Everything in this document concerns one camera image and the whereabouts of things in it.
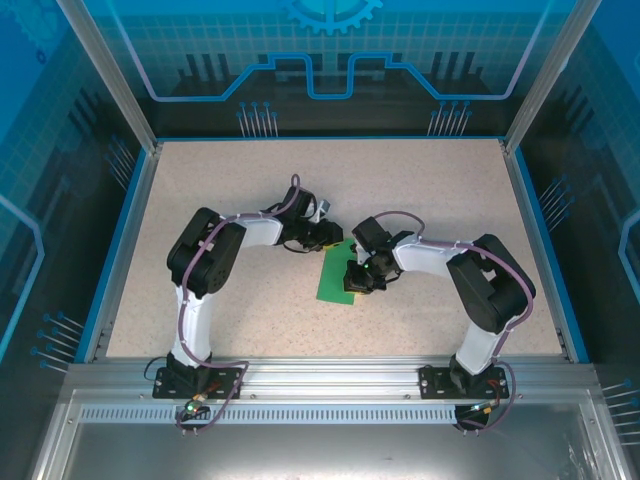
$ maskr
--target beige work surface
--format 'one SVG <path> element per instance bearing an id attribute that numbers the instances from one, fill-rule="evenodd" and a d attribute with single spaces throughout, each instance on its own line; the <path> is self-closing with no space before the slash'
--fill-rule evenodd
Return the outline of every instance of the beige work surface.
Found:
<path id="1" fill-rule="evenodd" d="M 398 209 L 422 217 L 425 237 L 497 235 L 531 276 L 533 316 L 503 352 L 558 354 L 547 301 L 496 140 L 296 140 L 166 143 L 109 343 L 110 357 L 166 354 L 176 295 L 166 258 L 194 212 L 255 212 L 281 201 L 290 176 L 331 202 L 345 235 L 360 221 Z M 386 217 L 392 233 L 415 229 Z M 469 319 L 453 283 L 405 273 L 355 305 L 316 300 L 324 253 L 282 247 L 240 251 L 211 319 L 214 355 L 349 356 L 452 354 Z"/>

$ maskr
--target green block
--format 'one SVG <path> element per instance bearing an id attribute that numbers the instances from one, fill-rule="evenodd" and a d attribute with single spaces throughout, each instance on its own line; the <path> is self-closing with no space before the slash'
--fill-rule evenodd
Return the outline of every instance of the green block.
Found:
<path id="1" fill-rule="evenodd" d="M 348 238 L 326 251 L 316 295 L 318 300 L 353 305 L 355 294 L 345 292 L 342 286 L 344 274 L 347 271 L 347 260 L 356 259 L 356 254 L 351 251 L 351 245 L 353 245 L 353 239 Z"/>

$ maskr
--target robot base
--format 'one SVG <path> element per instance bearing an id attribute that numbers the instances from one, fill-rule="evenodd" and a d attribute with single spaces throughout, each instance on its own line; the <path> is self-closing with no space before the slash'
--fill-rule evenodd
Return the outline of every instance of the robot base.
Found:
<path id="1" fill-rule="evenodd" d="M 509 398 L 507 377 L 502 368 L 490 367 L 473 377 L 474 382 L 466 392 L 462 392 L 451 380 L 450 367 L 433 367 L 426 365 L 418 370 L 420 398 L 423 400 L 494 400 L 496 390 L 489 384 L 495 380 L 500 386 L 500 399 Z"/>
<path id="2" fill-rule="evenodd" d="M 206 391 L 208 399 L 224 400 L 240 373 L 241 368 L 187 367 L 169 354 L 167 366 L 159 368 L 156 373 L 152 396 L 186 400 Z M 240 398 L 240 388 L 238 387 L 232 398 Z"/>

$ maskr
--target enclosure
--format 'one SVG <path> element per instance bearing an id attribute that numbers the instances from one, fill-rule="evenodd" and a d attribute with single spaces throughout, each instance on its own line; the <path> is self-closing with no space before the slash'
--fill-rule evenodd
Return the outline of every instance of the enclosure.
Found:
<path id="1" fill-rule="evenodd" d="M 0 0 L 2 477 L 637 478 L 638 13 Z M 216 294 L 239 397 L 198 436 L 173 426 L 184 400 L 153 398 L 167 255 L 200 207 L 258 212 L 292 174 L 345 237 L 401 210 L 425 238 L 501 239 L 537 295 L 500 356 L 500 427 L 422 398 L 465 340 L 453 283 L 409 271 L 331 303 L 331 250 L 280 247 L 242 249 Z"/>

